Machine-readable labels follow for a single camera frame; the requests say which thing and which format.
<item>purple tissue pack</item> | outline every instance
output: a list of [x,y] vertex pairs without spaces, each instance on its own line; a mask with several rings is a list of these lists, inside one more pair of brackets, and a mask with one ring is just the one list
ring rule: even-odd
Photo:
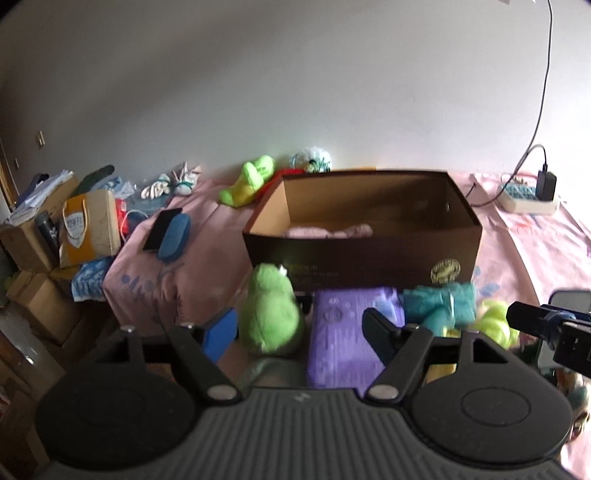
[[359,395],[364,395],[384,370],[361,330],[363,311],[369,307],[377,308],[394,325],[404,326],[404,309],[393,288],[315,293],[307,371],[309,387],[355,388]]

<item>round black disc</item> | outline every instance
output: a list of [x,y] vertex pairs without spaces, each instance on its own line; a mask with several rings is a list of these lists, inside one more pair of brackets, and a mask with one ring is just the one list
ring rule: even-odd
[[554,456],[573,421],[566,397],[513,361],[459,365],[417,391],[411,415],[438,449],[492,466]]
[[95,364],[41,400],[36,426],[48,454],[78,468],[125,468],[176,447],[195,405],[179,385],[125,364]]

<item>power adapter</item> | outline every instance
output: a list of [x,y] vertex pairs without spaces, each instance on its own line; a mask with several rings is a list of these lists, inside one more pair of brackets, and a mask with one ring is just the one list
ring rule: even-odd
[[548,164],[538,172],[538,182],[535,184],[535,196],[541,202],[551,202],[554,200],[556,190],[556,175],[548,171]]

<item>gray wall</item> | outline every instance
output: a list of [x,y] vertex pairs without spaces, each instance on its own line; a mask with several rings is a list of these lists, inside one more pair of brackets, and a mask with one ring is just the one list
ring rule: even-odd
[[[591,5],[554,3],[539,139],[580,179]],[[22,0],[0,24],[0,136],[21,187],[40,170],[114,163],[139,180],[309,145],[341,167],[512,170],[547,27],[545,0]]]

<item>black thermos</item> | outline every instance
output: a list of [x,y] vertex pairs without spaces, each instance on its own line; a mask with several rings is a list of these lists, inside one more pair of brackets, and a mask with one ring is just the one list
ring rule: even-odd
[[49,245],[49,249],[57,258],[60,258],[60,241],[58,239],[57,227],[49,217],[47,210],[43,210],[35,217],[35,225],[39,229],[43,240]]

